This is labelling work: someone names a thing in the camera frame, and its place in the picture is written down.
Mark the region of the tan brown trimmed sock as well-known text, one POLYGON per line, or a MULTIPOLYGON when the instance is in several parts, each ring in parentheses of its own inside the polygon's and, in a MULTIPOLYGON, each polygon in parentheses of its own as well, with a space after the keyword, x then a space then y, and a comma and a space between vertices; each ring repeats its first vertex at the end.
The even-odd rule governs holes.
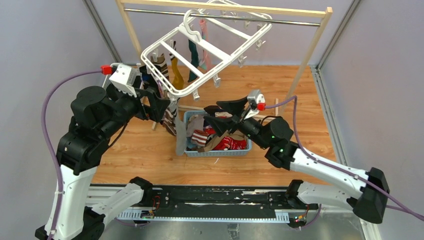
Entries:
POLYGON ((171 101, 171 103, 165 110, 164 116, 162 118, 162 126, 172 136, 177 135, 177 129, 176 129, 177 111, 178 111, 178 100, 171 101))

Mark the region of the purple striped sock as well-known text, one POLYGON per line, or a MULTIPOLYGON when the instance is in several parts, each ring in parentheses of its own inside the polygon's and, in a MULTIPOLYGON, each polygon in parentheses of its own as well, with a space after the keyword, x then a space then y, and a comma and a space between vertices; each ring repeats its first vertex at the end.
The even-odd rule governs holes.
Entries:
POLYGON ((166 97, 166 89, 164 88, 164 86, 162 85, 162 83, 159 81, 158 78, 155 79, 159 93, 160 93, 160 97, 161 98, 165 98, 166 97))

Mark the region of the mustard yellow sock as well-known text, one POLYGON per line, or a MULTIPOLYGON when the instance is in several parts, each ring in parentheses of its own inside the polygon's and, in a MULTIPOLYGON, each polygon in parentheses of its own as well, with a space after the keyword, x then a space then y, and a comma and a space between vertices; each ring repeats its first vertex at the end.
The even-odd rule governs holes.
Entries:
POLYGON ((171 61, 171 69, 174 74, 172 85, 177 90, 182 90, 184 88, 184 79, 178 69, 178 59, 170 52, 169 53, 171 61))

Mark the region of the grey sock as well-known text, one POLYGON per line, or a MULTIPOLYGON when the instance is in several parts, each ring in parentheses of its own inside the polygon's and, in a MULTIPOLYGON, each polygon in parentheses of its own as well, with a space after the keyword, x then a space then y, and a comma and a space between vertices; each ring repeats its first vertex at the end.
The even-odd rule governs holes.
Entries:
POLYGON ((187 130, 184 122, 180 118, 179 108, 176 107, 175 110, 175 129, 176 129, 176 147, 175 147, 175 154, 177 156, 182 156, 186 149, 186 142, 187 142, 187 130))

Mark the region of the brown white striped sock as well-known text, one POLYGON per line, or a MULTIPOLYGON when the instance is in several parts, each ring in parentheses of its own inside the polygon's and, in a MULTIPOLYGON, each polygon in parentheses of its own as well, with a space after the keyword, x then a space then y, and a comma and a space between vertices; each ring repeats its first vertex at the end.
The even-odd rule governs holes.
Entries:
POLYGON ((157 55, 151 55, 150 56, 150 61, 152 62, 152 64, 154 65, 154 67, 159 70, 161 72, 161 74, 167 79, 169 80, 169 70, 168 70, 168 65, 166 62, 166 58, 165 58, 165 54, 161 53, 159 56, 157 55))

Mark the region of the green reindeer sock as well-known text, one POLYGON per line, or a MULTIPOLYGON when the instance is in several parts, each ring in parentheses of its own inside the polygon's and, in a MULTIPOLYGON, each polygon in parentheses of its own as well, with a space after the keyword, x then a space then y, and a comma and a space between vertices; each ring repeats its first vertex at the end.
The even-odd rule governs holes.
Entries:
MULTIPOLYGON (((191 54, 190 63, 197 69, 199 67, 199 62, 200 62, 197 46, 193 41, 188 40, 188 48, 191 54)), ((193 82, 194 80, 197 79, 197 77, 198 76, 193 71, 190 70, 188 82, 189 83, 193 82)))

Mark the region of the white plastic clip hanger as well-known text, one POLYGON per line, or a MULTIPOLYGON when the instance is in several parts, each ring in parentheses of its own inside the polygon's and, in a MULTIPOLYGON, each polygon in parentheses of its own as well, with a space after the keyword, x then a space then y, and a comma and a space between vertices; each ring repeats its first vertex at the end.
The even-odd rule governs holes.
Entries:
POLYGON ((210 15, 205 12, 205 8, 192 8, 183 14, 182 23, 161 37, 155 43, 147 47, 140 55, 140 59, 146 65, 148 72, 153 75, 154 79, 158 79, 163 87, 167 90, 168 96, 170 98, 182 98, 190 94, 193 95, 195 99, 198 99, 198 88, 201 87, 204 83, 210 79, 214 80, 215 86, 219 87, 220 78, 218 77, 219 73, 229 66, 234 61, 238 61, 239 66, 242 67, 245 62, 244 53, 253 45, 259 49, 263 43, 261 38, 271 29, 273 19, 270 15, 265 13, 256 13, 250 12, 251 17, 239 17, 239 16, 226 16, 226 15, 210 15), (192 29, 192 22, 199 18, 201 20, 206 20, 212 24, 226 30, 229 33, 232 33, 242 39, 244 42, 231 54, 224 52, 218 47, 214 46, 208 41, 206 34, 206 29, 203 28, 201 31, 192 29), (253 35, 248 35, 242 31, 239 31, 225 23, 222 19, 232 19, 232 20, 243 20, 245 22, 258 22, 258 29, 253 35), (180 53, 178 53, 173 46, 171 46, 171 40, 176 34, 183 34, 187 37, 188 40, 193 41, 196 46, 201 47, 205 56, 199 62, 199 65, 202 66, 205 64, 206 60, 210 56, 216 57, 219 62, 212 68, 206 68, 206 72, 201 72, 199 68, 195 68, 190 60, 185 59, 180 53), (158 47, 165 48, 169 53, 172 53, 181 63, 183 63, 190 71, 193 71, 197 75, 197 79, 194 80, 189 86, 183 88, 182 90, 177 90, 173 87, 169 80, 167 80, 162 73, 155 68, 150 60, 158 47))

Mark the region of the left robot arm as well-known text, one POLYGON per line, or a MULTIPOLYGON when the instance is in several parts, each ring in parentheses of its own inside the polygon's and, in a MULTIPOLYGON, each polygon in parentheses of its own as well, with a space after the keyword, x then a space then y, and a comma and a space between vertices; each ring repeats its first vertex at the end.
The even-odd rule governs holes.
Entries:
POLYGON ((68 132, 53 152, 60 172, 54 206, 47 223, 35 231, 37 239, 97 240, 125 209, 153 202, 153 185, 135 177, 107 200, 86 204, 93 176, 115 133, 134 117, 159 122, 169 104, 152 88, 137 89, 132 96, 113 86, 89 86, 76 95, 70 105, 73 115, 68 132))

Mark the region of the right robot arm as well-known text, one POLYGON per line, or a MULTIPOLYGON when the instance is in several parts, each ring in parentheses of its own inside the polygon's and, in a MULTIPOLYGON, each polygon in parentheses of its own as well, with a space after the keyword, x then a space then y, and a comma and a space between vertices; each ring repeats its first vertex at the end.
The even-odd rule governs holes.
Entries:
POLYGON ((298 133, 283 117, 274 116, 266 124, 253 118, 266 108, 264 102, 244 97, 216 104, 231 114, 231 117, 205 116, 217 135, 240 131, 266 150, 265 158, 274 167, 301 172, 327 183, 292 180, 284 195, 291 208, 324 204, 351 210, 360 219, 373 224, 383 222, 390 189, 382 170, 375 167, 356 169, 312 153, 299 140, 291 140, 298 133))

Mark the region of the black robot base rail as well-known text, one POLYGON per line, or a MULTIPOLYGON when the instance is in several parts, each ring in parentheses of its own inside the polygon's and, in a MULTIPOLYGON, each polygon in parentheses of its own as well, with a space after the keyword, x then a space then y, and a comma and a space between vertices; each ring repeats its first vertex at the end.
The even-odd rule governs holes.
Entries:
POLYGON ((289 186, 154 185, 142 200, 112 220, 285 223, 303 227, 319 209, 353 211, 353 199, 330 185, 294 181, 289 186))

